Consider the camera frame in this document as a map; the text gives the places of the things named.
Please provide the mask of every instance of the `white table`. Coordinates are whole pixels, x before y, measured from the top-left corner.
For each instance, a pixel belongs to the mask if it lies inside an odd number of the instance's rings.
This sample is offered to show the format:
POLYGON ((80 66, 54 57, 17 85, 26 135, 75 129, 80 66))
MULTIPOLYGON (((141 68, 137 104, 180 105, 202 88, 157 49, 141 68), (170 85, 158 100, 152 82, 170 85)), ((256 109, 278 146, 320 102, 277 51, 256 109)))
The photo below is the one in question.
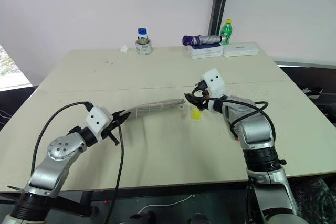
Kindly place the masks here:
MULTIPOLYGON (((266 112, 276 127, 276 149, 288 162, 288 176, 336 171, 335 128, 263 51, 256 56, 192 60, 182 47, 155 48, 148 56, 78 50, 64 59, 0 132, 0 191, 8 191, 6 185, 25 186, 36 138, 58 108, 90 100, 115 112, 182 98, 212 67, 222 74, 229 94, 269 102, 266 112)), ((221 115, 204 111, 195 121, 188 108, 184 116, 174 108, 122 125, 121 188, 247 179, 240 144, 221 115)), ((76 106, 55 118, 40 145, 37 164, 51 140, 76 125, 84 126, 86 114, 83 106, 76 106)), ((120 147, 111 141, 96 144, 73 164, 63 190, 113 188, 119 162, 120 147)))

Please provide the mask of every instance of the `white wall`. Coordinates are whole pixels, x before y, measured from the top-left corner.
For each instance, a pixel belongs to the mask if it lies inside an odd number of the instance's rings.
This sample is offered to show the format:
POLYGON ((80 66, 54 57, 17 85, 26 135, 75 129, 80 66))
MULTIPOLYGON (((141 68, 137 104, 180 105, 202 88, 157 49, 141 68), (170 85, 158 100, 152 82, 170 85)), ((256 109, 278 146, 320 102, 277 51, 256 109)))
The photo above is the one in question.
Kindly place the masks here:
POLYGON ((73 49, 134 47, 138 27, 156 47, 207 34, 212 1, 0 0, 0 44, 39 84, 73 49))
POLYGON ((336 0, 227 0, 232 42, 256 41, 278 61, 336 65, 336 0))

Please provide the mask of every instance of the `white cable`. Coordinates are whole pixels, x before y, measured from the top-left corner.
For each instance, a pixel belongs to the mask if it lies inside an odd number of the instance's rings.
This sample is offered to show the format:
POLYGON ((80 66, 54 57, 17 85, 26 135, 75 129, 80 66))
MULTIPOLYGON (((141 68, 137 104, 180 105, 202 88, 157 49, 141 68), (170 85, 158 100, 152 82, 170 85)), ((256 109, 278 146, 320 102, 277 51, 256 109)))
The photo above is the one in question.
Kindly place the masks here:
POLYGON ((141 213, 144 209, 146 209, 147 207, 169 207, 169 206, 174 206, 174 205, 177 205, 179 203, 182 203, 188 199, 190 199, 191 197, 193 196, 193 194, 190 194, 188 197, 186 197, 185 199, 182 199, 178 202, 175 202, 175 203, 171 203, 171 204, 168 204, 168 205, 148 205, 148 206, 145 206, 143 207, 138 213, 141 213))
POLYGON ((4 115, 2 115, 1 113, 0 113, 0 116, 2 117, 2 118, 6 118, 6 119, 11 119, 11 118, 9 118, 9 117, 7 117, 7 116, 4 116, 4 115))
POLYGON ((11 115, 11 114, 9 114, 9 113, 7 113, 6 111, 4 111, 4 110, 0 110, 1 112, 3 112, 3 113, 5 113, 6 115, 8 115, 8 116, 10 116, 10 117, 12 117, 13 115, 11 115))

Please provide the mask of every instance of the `black cable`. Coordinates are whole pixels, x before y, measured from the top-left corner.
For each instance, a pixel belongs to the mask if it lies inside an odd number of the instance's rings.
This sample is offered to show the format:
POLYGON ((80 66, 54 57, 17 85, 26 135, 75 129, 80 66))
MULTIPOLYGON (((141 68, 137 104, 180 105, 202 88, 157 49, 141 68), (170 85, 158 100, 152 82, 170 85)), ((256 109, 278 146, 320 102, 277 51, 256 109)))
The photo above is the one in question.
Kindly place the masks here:
POLYGON ((117 184, 115 185, 115 189, 114 189, 114 194, 113 194, 113 199, 112 199, 112 203, 109 209, 109 212, 104 220, 104 224, 108 224, 112 211, 113 211, 113 207, 114 204, 116 203, 116 199, 117 199, 117 194, 118 194, 118 189, 119 189, 119 182, 120 182, 120 177, 121 177, 121 171, 122 171, 122 165, 124 163, 124 141, 122 139, 122 132, 121 132, 121 127, 118 121, 116 121, 118 124, 118 129, 119 129, 119 138, 120 138, 120 145, 121 145, 121 159, 120 159, 120 166, 119 166, 119 172, 118 172, 118 178, 117 178, 117 184))
POLYGON ((34 152, 33 152, 33 160, 31 161, 31 169, 30 169, 30 174, 33 174, 34 170, 35 170, 35 163, 36 163, 36 155, 37 155, 37 150, 38 150, 38 146, 40 145, 40 142, 41 142, 41 139, 42 139, 42 136, 44 134, 44 132, 46 131, 47 127, 49 126, 49 124, 51 123, 51 121, 55 118, 55 116, 57 116, 61 111, 69 108, 69 107, 72 107, 72 106, 75 106, 75 105, 79 105, 79 104, 84 104, 86 109, 88 111, 90 111, 93 107, 93 105, 90 103, 90 102, 74 102, 74 103, 71 103, 71 104, 68 104, 62 108, 60 108, 58 111, 56 111, 50 118, 49 120, 47 121, 47 123, 44 125, 43 129, 41 130, 41 133, 40 135, 38 136, 37 138, 37 141, 36 141, 36 144, 35 144, 35 148, 34 148, 34 152))
POLYGON ((273 139, 274 139, 274 142, 275 142, 275 138, 276 138, 276 132, 275 132, 275 127, 274 127, 274 124, 271 120, 271 118, 269 118, 269 116, 263 111, 267 106, 268 106, 268 102, 265 102, 265 101, 261 101, 261 102, 256 102, 256 104, 265 104, 263 107, 261 108, 258 108, 256 106, 253 106, 251 104, 248 104, 246 102, 239 102, 239 101, 234 101, 234 100, 227 100, 227 99, 222 99, 222 98, 212 98, 212 97, 202 97, 204 100, 209 100, 209 101, 219 101, 219 102, 228 102, 228 103, 234 103, 234 104, 239 104, 239 105, 244 105, 244 106, 247 106, 249 108, 252 108, 252 109, 255 109, 256 111, 254 112, 251 112, 249 114, 246 114, 240 118, 238 118, 237 120, 242 120, 242 119, 245 119, 245 118, 248 118, 254 114, 257 114, 257 113, 260 113, 262 114, 266 120, 268 121, 270 127, 271 127, 271 130, 272 130, 272 135, 273 135, 273 139))

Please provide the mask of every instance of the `cable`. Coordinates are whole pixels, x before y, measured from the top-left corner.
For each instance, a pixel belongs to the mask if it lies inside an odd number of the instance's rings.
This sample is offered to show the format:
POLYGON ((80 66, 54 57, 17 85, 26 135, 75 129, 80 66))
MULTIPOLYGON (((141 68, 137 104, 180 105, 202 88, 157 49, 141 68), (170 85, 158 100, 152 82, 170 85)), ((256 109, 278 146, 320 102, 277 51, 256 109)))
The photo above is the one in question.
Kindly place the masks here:
POLYGON ((2 113, 5 113, 6 115, 8 115, 8 116, 10 116, 10 117, 12 117, 13 115, 11 115, 11 114, 9 114, 9 113, 7 113, 6 111, 4 111, 4 110, 0 110, 2 113))
POLYGON ((75 106, 75 105, 79 105, 79 104, 84 104, 86 109, 88 111, 90 111, 93 107, 93 105, 90 103, 90 102, 75 102, 75 103, 71 103, 71 104, 68 104, 62 108, 60 108, 58 111, 56 111, 50 118, 49 120, 47 121, 47 123, 44 125, 43 129, 41 130, 40 132, 40 135, 38 136, 37 138, 37 141, 36 141, 36 144, 35 144, 35 147, 34 147, 34 152, 33 152, 33 160, 31 161, 31 169, 30 169, 30 174, 33 174, 34 170, 35 170, 35 163, 36 163, 36 155, 37 155, 37 150, 38 150, 38 146, 40 145, 40 142, 41 142, 41 139, 42 139, 42 136, 44 134, 44 132, 46 131, 47 127, 49 126, 49 124, 51 123, 51 121, 55 118, 55 116, 57 116, 61 111, 69 108, 69 107, 72 107, 72 106, 75 106))
POLYGON ((246 115, 244 115, 244 116, 238 118, 237 120, 240 121, 240 120, 242 120, 242 119, 248 118, 248 117, 250 117, 250 116, 252 116, 252 115, 254 115, 254 114, 257 114, 257 113, 262 114, 262 115, 266 118, 266 120, 268 121, 268 123, 269 123, 269 125, 270 125, 270 127, 271 127, 272 135, 273 135, 273 139, 274 139, 274 142, 275 142, 276 132, 275 132, 274 124, 273 124, 271 118, 269 118, 269 116, 263 111, 263 110, 268 106, 268 102, 265 102, 265 101, 256 102, 256 104, 265 104, 263 107, 258 108, 258 107, 256 107, 256 106, 253 106, 253 105, 248 104, 248 103, 246 103, 246 102, 239 102, 239 101, 234 101, 234 100, 226 100, 226 99, 222 99, 222 98, 212 98, 212 97, 202 97, 202 98, 203 98, 204 100, 209 100, 209 101, 228 102, 228 103, 234 103, 234 104, 244 105, 244 106, 247 106, 247 107, 249 107, 249 108, 255 109, 255 110, 258 111, 258 112, 256 112, 256 111, 251 112, 251 113, 249 113, 249 114, 246 114, 246 115))
POLYGON ((179 203, 182 203, 182 202, 184 202, 184 201, 190 199, 192 196, 193 196, 193 194, 190 194, 190 195, 189 195, 188 197, 186 197, 185 199, 182 199, 182 200, 180 200, 180 201, 178 201, 178 202, 171 203, 171 204, 167 204, 167 205, 148 205, 148 206, 145 206, 145 207, 141 208, 141 210, 138 212, 138 214, 141 213, 141 212, 142 212, 144 209, 146 209, 147 207, 169 207, 169 206, 174 206, 174 205, 177 205, 177 204, 179 204, 179 203))
POLYGON ((120 166, 119 166, 119 172, 118 172, 118 178, 117 178, 117 184, 115 185, 115 189, 114 189, 114 194, 113 194, 113 199, 112 199, 112 203, 109 209, 109 212, 105 218, 104 224, 108 224, 112 211, 113 211, 113 207, 114 204, 116 203, 116 199, 117 199, 117 194, 118 194, 118 189, 119 189, 119 182, 120 182, 120 177, 121 177, 121 171, 122 171, 122 165, 124 163, 124 141, 122 139, 122 132, 121 132, 121 127, 119 122, 116 120, 117 124, 118 124, 118 130, 119 130, 119 138, 120 138, 120 145, 121 145, 121 158, 120 158, 120 166))
POLYGON ((0 113, 0 116, 2 117, 2 118, 5 118, 5 119, 11 119, 11 118, 9 118, 9 117, 7 117, 7 116, 4 116, 4 115, 2 115, 1 113, 0 113))

